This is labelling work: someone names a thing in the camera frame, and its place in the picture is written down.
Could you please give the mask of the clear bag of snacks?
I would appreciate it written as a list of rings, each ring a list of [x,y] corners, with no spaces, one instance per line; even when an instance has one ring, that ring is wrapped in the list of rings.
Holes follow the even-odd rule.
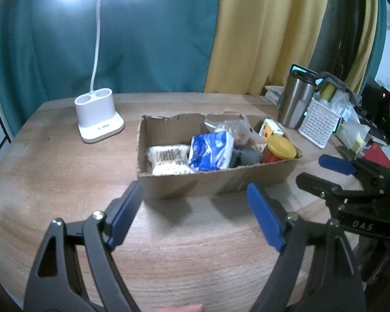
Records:
[[[251,127],[246,117],[238,119],[213,120],[205,118],[204,125],[209,132],[227,131],[234,137],[236,148],[256,147],[265,144],[264,139]]]

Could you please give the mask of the blue tissue pack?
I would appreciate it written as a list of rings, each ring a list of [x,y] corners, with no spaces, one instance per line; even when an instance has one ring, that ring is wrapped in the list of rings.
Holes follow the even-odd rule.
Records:
[[[227,131],[195,135],[191,139],[189,167],[196,172],[229,168],[234,141]]]

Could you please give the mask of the cotton swab bag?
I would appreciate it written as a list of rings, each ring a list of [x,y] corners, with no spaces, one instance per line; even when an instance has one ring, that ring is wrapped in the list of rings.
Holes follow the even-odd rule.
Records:
[[[146,156],[151,165],[151,173],[154,176],[193,173],[189,167],[189,150],[190,146],[186,144],[149,147]]]

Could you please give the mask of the red box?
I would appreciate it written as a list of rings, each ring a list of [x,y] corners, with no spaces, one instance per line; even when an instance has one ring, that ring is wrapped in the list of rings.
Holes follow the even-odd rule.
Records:
[[[363,158],[367,161],[390,169],[390,160],[387,158],[387,156],[381,149],[381,146],[376,142],[370,145],[368,150],[365,152]]]

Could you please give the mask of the crumpled clear plastic bags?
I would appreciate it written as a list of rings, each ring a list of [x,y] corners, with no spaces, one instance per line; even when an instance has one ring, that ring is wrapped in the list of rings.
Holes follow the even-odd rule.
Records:
[[[346,92],[336,90],[330,101],[331,110],[340,117],[336,137],[354,153],[359,154],[366,145],[370,127],[360,122]]]

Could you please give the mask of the white perforated plastic basket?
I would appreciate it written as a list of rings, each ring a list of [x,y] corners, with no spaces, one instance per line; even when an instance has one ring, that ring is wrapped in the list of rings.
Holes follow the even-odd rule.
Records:
[[[336,113],[312,98],[298,132],[316,147],[324,149],[339,121],[340,117]]]

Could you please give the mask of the yellow lid jar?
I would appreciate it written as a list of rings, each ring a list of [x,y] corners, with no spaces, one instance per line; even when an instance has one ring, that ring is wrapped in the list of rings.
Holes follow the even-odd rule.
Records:
[[[277,161],[295,159],[297,149],[289,139],[279,136],[269,136],[263,152],[262,163],[269,164]]]

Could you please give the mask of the yellow green sponge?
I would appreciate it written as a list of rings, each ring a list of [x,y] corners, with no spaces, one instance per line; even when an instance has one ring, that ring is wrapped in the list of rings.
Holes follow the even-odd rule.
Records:
[[[324,101],[329,102],[331,98],[333,97],[334,93],[336,92],[336,86],[332,83],[326,84],[322,89],[321,89],[321,99]]]

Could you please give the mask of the stainless steel tumbler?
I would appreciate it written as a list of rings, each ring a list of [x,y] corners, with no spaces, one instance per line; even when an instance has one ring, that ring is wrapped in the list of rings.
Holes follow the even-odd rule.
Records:
[[[284,127],[296,129],[304,117],[316,91],[316,73],[292,64],[281,96],[278,121]]]

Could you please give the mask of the small yellow white carton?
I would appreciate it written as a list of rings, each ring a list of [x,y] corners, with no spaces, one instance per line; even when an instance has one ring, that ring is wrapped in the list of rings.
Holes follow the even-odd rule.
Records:
[[[271,118],[266,118],[263,120],[262,126],[258,134],[267,141],[271,136],[284,136],[284,132],[280,129],[277,122]]]

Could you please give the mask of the grey sock in box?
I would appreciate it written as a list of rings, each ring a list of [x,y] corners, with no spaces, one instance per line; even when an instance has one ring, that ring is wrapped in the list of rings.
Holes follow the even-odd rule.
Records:
[[[243,149],[234,148],[229,167],[252,166],[254,164],[259,164],[261,159],[262,154],[252,147],[244,147]]]

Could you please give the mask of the yellow curtain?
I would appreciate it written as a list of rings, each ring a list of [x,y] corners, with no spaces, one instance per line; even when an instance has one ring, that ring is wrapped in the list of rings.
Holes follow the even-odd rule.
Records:
[[[307,66],[328,0],[219,0],[206,93],[260,95]]]

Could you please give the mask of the brown cardboard box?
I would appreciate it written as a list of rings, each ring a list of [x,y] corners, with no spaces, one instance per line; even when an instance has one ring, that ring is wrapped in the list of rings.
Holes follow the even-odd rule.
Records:
[[[261,137],[260,126],[270,122],[238,113],[143,115],[137,178],[144,198],[202,197],[286,180],[302,152],[284,133]]]

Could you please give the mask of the teal curtain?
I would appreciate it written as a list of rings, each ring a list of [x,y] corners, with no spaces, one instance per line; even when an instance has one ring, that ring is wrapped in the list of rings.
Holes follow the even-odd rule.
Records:
[[[0,105],[18,132],[42,103],[95,88],[202,92],[219,0],[3,0]]]

